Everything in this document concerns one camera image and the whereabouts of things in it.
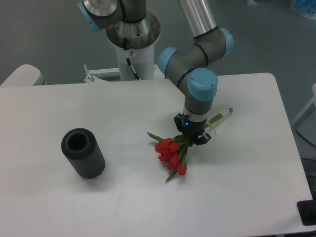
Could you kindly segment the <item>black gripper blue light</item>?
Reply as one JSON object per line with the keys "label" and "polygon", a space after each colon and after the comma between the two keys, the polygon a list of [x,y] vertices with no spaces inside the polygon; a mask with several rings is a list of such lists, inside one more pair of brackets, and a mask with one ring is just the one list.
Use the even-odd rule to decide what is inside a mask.
{"label": "black gripper blue light", "polygon": [[211,136],[208,133],[205,133],[204,128],[207,122],[207,119],[194,121],[193,118],[185,114],[177,114],[174,117],[174,122],[177,130],[182,135],[191,135],[191,145],[204,145],[208,143],[211,139]]}

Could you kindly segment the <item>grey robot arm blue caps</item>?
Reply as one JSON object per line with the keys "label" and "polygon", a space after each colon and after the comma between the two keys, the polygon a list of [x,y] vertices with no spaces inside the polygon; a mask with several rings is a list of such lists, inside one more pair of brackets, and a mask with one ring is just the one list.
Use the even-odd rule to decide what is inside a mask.
{"label": "grey robot arm blue caps", "polygon": [[81,0],[77,7],[91,31],[106,32],[116,49],[122,81],[153,79],[158,68],[184,94],[183,111],[174,118],[176,127],[190,145],[203,145],[211,138],[205,126],[218,85],[208,66],[233,50],[234,39],[218,27],[207,1],[179,4],[195,42],[186,50],[166,48],[157,60],[154,44],[160,23],[144,0]]}

